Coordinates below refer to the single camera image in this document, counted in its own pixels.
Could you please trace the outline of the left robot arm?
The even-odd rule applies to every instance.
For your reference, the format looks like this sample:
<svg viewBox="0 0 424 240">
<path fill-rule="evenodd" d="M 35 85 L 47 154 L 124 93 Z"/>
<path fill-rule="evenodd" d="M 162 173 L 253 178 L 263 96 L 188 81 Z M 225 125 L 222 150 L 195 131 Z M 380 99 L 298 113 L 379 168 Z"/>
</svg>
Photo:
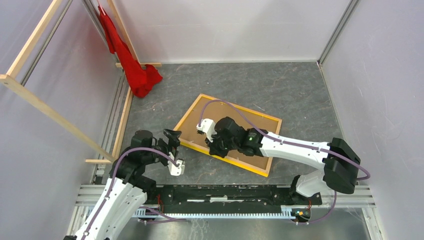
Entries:
<svg viewBox="0 0 424 240">
<path fill-rule="evenodd" d="M 146 166 L 161 163 L 172 176 L 183 174 L 184 161 L 177 159 L 181 131 L 164 129 L 156 139 L 148 130 L 138 130 L 113 163 L 106 186 L 91 214 L 66 240 L 115 240 L 136 210 L 157 198 L 156 181 L 144 175 Z"/>
</svg>

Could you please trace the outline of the red cloth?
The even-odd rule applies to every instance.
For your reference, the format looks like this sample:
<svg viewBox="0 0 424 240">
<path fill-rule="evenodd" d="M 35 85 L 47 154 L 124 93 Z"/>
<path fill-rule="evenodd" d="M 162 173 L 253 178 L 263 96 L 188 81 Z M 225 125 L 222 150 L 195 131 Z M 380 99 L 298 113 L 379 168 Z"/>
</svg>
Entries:
<svg viewBox="0 0 424 240">
<path fill-rule="evenodd" d="M 138 98 L 146 97 L 153 87 L 162 81 L 163 77 L 153 65 L 147 64 L 143 68 L 133 58 L 128 45 L 121 39 L 111 18 L 100 5 L 98 10 L 99 21 L 105 32 L 109 52 L 117 54 L 133 95 Z"/>
</svg>

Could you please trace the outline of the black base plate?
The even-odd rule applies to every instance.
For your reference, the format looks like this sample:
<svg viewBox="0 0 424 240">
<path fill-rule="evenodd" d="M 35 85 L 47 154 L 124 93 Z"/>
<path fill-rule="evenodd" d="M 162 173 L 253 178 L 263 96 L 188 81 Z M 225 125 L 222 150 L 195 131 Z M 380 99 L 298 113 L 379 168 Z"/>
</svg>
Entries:
<svg viewBox="0 0 424 240">
<path fill-rule="evenodd" d="M 274 214 L 282 206 L 320 206 L 317 192 L 305 197 L 288 185 L 172 185 L 157 186 L 146 205 L 161 207 L 164 214 Z"/>
</svg>

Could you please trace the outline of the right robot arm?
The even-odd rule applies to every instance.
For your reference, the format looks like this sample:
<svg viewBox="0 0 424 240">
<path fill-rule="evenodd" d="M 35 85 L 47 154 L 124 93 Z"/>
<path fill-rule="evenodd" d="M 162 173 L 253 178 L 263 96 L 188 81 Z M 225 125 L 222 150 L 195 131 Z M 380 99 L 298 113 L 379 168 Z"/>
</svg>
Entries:
<svg viewBox="0 0 424 240">
<path fill-rule="evenodd" d="M 218 122 L 205 118 L 196 126 L 199 134 L 205 134 L 209 154 L 224 158 L 230 151 L 253 157 L 282 158 L 315 168 L 292 181 L 289 199 L 302 204 L 313 194 L 333 190 L 353 194 L 358 180 L 361 160 L 341 138 L 331 142 L 313 142 L 288 138 L 265 129 L 238 125 L 232 118 Z"/>
</svg>

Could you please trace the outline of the aluminium rail base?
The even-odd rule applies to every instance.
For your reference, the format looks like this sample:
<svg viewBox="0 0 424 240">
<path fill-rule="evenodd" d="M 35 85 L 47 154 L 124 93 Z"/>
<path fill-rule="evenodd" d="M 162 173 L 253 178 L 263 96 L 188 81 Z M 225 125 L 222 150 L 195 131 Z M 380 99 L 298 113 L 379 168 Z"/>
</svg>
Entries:
<svg viewBox="0 0 424 240">
<path fill-rule="evenodd" d="M 313 209 L 360 209 L 373 240 L 385 238 L 367 185 L 353 194 L 324 191 L 291 198 L 286 185 L 159 185 L 133 217 L 137 219 L 273 219 L 293 220 Z"/>
</svg>

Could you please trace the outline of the yellow picture frame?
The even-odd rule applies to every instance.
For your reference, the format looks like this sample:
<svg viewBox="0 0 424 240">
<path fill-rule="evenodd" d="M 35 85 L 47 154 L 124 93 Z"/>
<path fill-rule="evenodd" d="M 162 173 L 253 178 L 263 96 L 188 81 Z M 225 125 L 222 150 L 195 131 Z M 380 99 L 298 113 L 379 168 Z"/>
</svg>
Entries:
<svg viewBox="0 0 424 240">
<path fill-rule="evenodd" d="M 215 98 L 212 96 L 203 93 L 199 94 L 174 127 L 175 131 L 182 132 L 179 138 L 181 145 L 207 156 L 209 155 L 209 148 L 207 148 L 205 143 L 206 135 L 198 134 L 196 126 L 198 125 L 200 113 L 204 105 L 214 99 Z M 277 135 L 280 133 L 283 123 L 282 119 L 237 104 L 233 104 L 233 106 L 260 129 L 267 130 Z M 202 117 L 212 119 L 216 123 L 224 117 L 231 117 L 239 126 L 245 129 L 252 127 L 236 110 L 221 102 L 212 102 L 208 104 Z M 269 175 L 273 160 L 272 157 L 245 156 L 237 150 L 230 151 L 224 158 L 219 156 L 214 156 L 214 158 L 264 177 Z"/>
</svg>

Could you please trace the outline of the wooden rack frame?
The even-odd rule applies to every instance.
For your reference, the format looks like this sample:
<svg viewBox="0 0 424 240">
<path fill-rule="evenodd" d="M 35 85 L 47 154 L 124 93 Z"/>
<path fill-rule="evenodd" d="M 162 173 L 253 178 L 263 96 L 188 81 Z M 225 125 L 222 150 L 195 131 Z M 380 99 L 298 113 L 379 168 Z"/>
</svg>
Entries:
<svg viewBox="0 0 424 240">
<path fill-rule="evenodd" d="M 120 150 L 122 147 L 124 130 L 127 126 L 128 116 L 132 104 L 132 99 L 134 94 L 131 88 L 128 88 L 127 96 L 124 102 L 118 130 L 116 133 L 116 138 L 112 150 L 112 154 L 108 153 L 104 150 L 100 145 L 95 143 L 92 139 L 90 139 L 87 135 L 85 135 L 80 129 L 78 129 L 75 125 L 70 123 L 67 119 L 65 119 L 62 115 L 60 115 L 57 111 L 51 108 L 48 104 L 43 102 L 40 98 L 38 98 L 33 92 L 25 88 L 24 83 L 19 83 L 16 81 L 16 76 L 21 71 L 24 63 L 27 61 L 30 53 L 33 51 L 36 43 L 39 41 L 41 35 L 45 31 L 47 25 L 52 19 L 52 16 L 57 11 L 58 7 L 61 5 L 62 0 L 53 0 L 48 6 L 47 10 L 39 20 L 38 24 L 32 31 L 31 35 L 28 37 L 26 43 L 20 50 L 19 54 L 10 65 L 7 73 L 0 75 L 0 82 L 13 91 L 15 94 L 24 99 L 27 103 L 38 109 L 41 113 L 45 114 L 47 117 L 58 123 L 60 126 L 65 128 L 68 132 L 73 134 L 79 140 L 83 141 L 90 148 L 95 150 L 100 156 L 103 156 L 104 159 L 86 159 L 85 162 L 89 164 L 112 164 L 120 155 Z M 118 23 L 119 29 L 124 37 L 124 42 L 127 43 L 130 52 L 134 59 L 139 60 L 140 58 L 137 56 L 131 39 L 127 33 L 125 25 L 121 20 L 121 16 L 119 11 L 116 8 L 116 0 L 107 0 L 107 4 L 109 8 L 113 12 L 115 17 L 115 21 Z"/>
</svg>

